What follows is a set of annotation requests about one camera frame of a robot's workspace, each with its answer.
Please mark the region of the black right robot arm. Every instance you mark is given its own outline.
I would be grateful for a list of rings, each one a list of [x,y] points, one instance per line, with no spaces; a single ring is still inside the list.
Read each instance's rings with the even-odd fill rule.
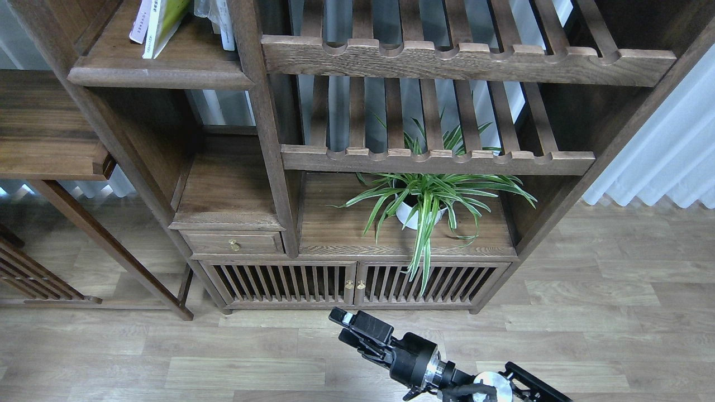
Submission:
[[[569,401],[567,395],[512,362],[502,372],[475,376],[459,371],[454,362],[442,361],[438,346],[408,332],[401,340],[393,326],[360,310],[352,314],[334,307],[329,319],[343,326],[339,339],[362,357],[388,369],[390,377],[409,388],[403,400],[427,393],[442,401]]]

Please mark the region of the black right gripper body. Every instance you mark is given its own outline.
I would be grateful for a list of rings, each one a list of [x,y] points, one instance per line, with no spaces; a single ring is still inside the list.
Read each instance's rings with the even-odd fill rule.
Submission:
[[[442,389],[454,377],[454,364],[445,363],[434,342],[408,332],[401,340],[381,342],[358,335],[357,350],[363,358],[388,369],[391,379],[417,391]]]

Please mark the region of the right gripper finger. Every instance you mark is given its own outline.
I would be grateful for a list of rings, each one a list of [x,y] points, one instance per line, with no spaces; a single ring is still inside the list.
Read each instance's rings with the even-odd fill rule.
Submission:
[[[347,328],[353,335],[384,347],[392,339],[393,326],[362,311],[352,314],[341,308],[332,308],[328,318],[338,325]]]
[[[348,346],[355,348],[364,359],[378,366],[386,366],[385,348],[375,343],[372,338],[356,335],[349,329],[343,328],[338,339]]]

